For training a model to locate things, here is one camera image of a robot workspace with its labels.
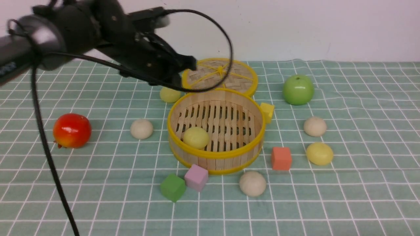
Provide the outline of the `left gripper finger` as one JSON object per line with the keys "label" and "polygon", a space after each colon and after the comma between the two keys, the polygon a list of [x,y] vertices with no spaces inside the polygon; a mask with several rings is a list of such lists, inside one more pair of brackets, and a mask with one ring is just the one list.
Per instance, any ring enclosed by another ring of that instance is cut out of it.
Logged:
{"label": "left gripper finger", "polygon": [[147,82],[151,86],[164,86],[172,89],[181,89],[181,77],[177,73],[149,73],[145,70],[129,69],[123,67],[119,70],[120,76],[124,78],[132,77]]}
{"label": "left gripper finger", "polygon": [[154,34],[154,48],[158,51],[158,58],[172,65],[178,72],[186,69],[197,70],[195,57],[177,53],[168,42],[157,34]]}

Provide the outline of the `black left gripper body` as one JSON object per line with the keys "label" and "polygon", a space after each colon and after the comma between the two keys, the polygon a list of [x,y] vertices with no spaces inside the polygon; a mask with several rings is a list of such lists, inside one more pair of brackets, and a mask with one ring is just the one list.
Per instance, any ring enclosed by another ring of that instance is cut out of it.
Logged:
{"label": "black left gripper body", "polygon": [[131,44],[103,42],[98,50],[124,68],[155,79],[173,79],[175,51],[154,33],[138,33]]}

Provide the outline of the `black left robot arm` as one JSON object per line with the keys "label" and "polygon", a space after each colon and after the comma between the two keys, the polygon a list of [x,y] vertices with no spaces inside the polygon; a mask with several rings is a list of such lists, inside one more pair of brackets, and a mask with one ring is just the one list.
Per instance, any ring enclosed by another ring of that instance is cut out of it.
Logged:
{"label": "black left robot arm", "polygon": [[70,54],[92,49],[120,64],[120,75],[181,86],[179,73],[196,70],[193,56],[178,54],[155,30],[169,24],[163,7],[126,13],[117,0],[65,0],[37,5],[1,37],[1,85],[23,74],[42,55],[39,67],[53,71]]}

